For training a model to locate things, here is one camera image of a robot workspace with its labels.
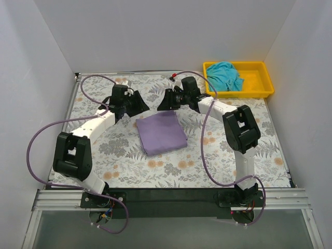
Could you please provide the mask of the purple t shirt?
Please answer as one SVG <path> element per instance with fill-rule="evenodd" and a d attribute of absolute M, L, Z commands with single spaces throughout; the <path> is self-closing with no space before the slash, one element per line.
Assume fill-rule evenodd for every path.
<path fill-rule="evenodd" d="M 187 135 L 179 124 L 176 112 L 159 112 L 136 120 L 141 145 L 148 156 L 187 147 Z"/>

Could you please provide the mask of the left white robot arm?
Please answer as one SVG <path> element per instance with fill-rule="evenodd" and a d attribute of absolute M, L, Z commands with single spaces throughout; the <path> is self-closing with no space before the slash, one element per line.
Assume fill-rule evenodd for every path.
<path fill-rule="evenodd" d="M 75 181 L 80 187 L 94 192 L 92 201 L 98 207 L 110 203 L 106 183 L 92 170 L 91 145 L 124 115 L 136 116 L 149 110 L 139 91 L 127 84 L 115 84 L 112 94 L 99 103 L 96 117 L 70 133 L 57 137 L 53 170 Z"/>

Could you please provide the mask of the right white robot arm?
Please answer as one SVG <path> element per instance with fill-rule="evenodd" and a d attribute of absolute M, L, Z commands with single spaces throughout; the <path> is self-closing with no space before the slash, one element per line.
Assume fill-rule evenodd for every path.
<path fill-rule="evenodd" d="M 222 184 L 216 180 L 213 183 L 232 190 L 231 201 L 240 206 L 249 205 L 258 194 L 254 156 L 261 137 L 251 109 L 247 105 L 227 105 L 207 93 L 201 93 L 192 76 L 185 77 L 179 84 L 175 83 L 173 88 L 166 89 L 157 110 L 177 110 L 183 105 L 224 124 L 226 141 L 236 160 L 236 180 L 231 184 Z"/>

